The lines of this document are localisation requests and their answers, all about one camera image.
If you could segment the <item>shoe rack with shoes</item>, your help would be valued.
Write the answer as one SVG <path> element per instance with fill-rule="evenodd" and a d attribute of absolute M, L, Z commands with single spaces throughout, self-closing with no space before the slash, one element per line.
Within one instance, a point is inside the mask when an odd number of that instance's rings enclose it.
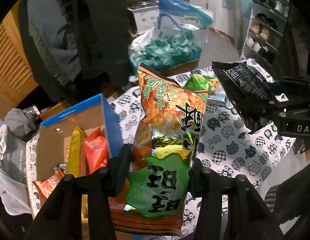
<path fill-rule="evenodd" d="M 254 58 L 270 66 L 279 53 L 288 22 L 289 0 L 252 0 L 241 58 Z"/>

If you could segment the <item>grey hanging jacket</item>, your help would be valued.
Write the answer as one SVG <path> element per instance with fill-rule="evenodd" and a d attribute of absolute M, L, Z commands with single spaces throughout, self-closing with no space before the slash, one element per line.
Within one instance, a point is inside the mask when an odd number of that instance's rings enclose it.
<path fill-rule="evenodd" d="M 73 0 L 21 0 L 28 31 L 48 73 L 71 86 L 81 71 L 73 27 Z"/>

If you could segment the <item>teal box with wrappers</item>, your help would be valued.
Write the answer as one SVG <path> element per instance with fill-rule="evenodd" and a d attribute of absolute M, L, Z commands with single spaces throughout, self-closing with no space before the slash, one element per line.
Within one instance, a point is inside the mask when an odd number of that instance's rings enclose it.
<path fill-rule="evenodd" d="M 137 76 L 137 69 L 142 63 L 155 70 L 170 69 L 198 60 L 201 52 L 201 43 L 191 31 L 163 33 L 158 29 L 151 29 L 133 39 L 128 46 L 134 76 Z"/>

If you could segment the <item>wooden louvered door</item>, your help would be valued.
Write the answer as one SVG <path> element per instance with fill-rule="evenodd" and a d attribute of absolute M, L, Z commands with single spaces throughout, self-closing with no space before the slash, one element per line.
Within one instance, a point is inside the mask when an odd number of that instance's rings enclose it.
<path fill-rule="evenodd" d="M 24 53 L 17 1 L 0 23 L 0 119 L 16 107 L 38 84 Z"/>

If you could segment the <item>orange stick snack bag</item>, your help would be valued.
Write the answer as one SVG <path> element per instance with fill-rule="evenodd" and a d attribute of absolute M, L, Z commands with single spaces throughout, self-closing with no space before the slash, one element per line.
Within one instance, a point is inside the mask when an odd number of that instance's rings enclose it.
<path fill-rule="evenodd" d="M 44 181 L 34 181 L 33 184 L 38 189 L 39 193 L 45 198 L 48 199 L 50 194 L 56 188 L 58 183 L 63 179 L 64 173 L 61 169 L 57 169 L 50 178 Z"/>

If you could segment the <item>green pea snack bag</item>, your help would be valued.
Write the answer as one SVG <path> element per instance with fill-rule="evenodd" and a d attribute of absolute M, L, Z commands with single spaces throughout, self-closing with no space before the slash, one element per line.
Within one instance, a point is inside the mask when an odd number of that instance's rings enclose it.
<path fill-rule="evenodd" d="M 207 92 L 208 94 L 214 94 L 219 86 L 220 82 L 216 78 L 202 74 L 191 74 L 184 85 L 184 89 L 191 92 Z"/>

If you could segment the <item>grey hoodie pile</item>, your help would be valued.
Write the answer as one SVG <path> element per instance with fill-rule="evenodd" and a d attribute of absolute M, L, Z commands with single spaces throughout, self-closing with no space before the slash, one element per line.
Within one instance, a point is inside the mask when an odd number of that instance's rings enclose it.
<path fill-rule="evenodd" d="M 36 106 L 12 108 L 0 127 L 0 199 L 9 215 L 31 213 L 26 176 L 26 142 L 35 136 Z"/>

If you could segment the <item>cat pattern tablecloth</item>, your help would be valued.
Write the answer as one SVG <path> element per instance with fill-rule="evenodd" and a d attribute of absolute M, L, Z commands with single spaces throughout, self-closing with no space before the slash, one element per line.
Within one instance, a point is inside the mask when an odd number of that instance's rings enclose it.
<path fill-rule="evenodd" d="M 191 74 L 202 74 L 217 79 L 212 70 L 188 72 L 176 75 L 171 79 L 184 88 Z M 131 144 L 132 148 L 139 122 L 144 117 L 140 99 L 141 91 L 138 85 L 109 103 L 118 116 L 123 144 Z M 35 217 L 46 201 L 33 184 L 34 181 L 39 181 L 36 180 L 36 145 L 38 137 L 39 132 L 26 145 L 27 187 L 31 210 Z M 268 122 L 264 128 L 257 132 L 247 128 L 220 83 L 214 94 L 207 95 L 195 160 L 199 159 L 204 167 L 214 170 L 220 176 L 234 178 L 239 174 L 243 174 L 253 186 L 257 187 L 266 180 L 282 157 L 290 150 L 292 142 L 292 138 L 278 134 L 277 127 L 273 122 Z M 59 168 L 64 173 L 64 176 L 67 175 L 66 163 L 58 164 L 54 168 L 54 173 Z M 180 235 L 167 236 L 181 236 L 195 230 L 201 200 L 200 197 L 194 198 L 192 196 L 188 186 L 181 233 Z M 86 194 L 82 196 L 81 215 L 83 228 L 88 226 L 88 197 Z"/>

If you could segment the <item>yellow cracker pack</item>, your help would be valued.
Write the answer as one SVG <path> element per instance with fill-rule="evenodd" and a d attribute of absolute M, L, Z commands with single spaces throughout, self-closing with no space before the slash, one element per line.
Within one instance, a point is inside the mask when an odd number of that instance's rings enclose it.
<path fill-rule="evenodd" d="M 66 172 L 75 177 L 86 175 L 85 154 L 82 151 L 82 142 L 86 138 L 86 133 L 78 126 L 72 132 L 67 155 Z"/>

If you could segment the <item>orange green rice cracker bag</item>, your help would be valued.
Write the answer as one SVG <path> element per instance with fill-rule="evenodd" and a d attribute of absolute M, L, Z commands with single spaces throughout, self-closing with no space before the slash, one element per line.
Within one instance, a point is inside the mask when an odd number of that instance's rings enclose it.
<path fill-rule="evenodd" d="M 189 91 L 139 66 L 140 120 L 122 191 L 109 199 L 114 228 L 141 235 L 180 235 L 207 92 Z"/>

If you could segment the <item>large orange snack bag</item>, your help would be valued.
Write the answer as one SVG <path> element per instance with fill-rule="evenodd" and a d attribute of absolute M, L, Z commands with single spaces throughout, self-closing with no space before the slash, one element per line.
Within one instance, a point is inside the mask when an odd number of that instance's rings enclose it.
<path fill-rule="evenodd" d="M 106 167 L 108 161 L 108 141 L 99 127 L 81 143 L 79 174 L 80 176 L 90 175 L 99 168 Z"/>

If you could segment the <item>black snack bag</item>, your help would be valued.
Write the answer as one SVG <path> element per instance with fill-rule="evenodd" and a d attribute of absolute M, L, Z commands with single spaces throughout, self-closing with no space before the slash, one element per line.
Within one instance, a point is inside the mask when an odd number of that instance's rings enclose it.
<path fill-rule="evenodd" d="M 259 121 L 263 117 L 259 104 L 275 99 L 266 79 L 246 62 L 213 61 L 211 67 L 237 112 L 246 120 Z"/>

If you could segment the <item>blue plastic bag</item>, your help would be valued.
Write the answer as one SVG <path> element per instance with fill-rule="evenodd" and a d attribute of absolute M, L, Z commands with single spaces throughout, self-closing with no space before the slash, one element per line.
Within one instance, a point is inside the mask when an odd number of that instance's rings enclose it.
<path fill-rule="evenodd" d="M 159 0 L 157 29 L 197 31 L 214 22 L 214 13 L 183 0 Z"/>

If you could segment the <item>blue cardboard box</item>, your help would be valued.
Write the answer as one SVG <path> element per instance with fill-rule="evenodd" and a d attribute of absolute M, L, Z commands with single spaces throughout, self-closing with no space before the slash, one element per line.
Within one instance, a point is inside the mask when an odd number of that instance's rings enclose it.
<path fill-rule="evenodd" d="M 80 144 L 98 128 L 107 139 L 109 158 L 118 156 L 123 146 L 120 124 L 103 94 L 43 121 L 36 145 L 36 180 L 48 179 L 54 174 L 54 168 L 68 159 L 71 159 L 70 173 L 78 176 L 82 160 Z"/>

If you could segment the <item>black hanging coat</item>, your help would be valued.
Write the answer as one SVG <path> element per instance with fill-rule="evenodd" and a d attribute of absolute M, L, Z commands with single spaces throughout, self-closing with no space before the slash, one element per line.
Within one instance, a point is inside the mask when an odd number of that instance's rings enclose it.
<path fill-rule="evenodd" d="M 73 0 L 73 13 L 84 79 L 126 86 L 130 76 L 126 0 Z"/>

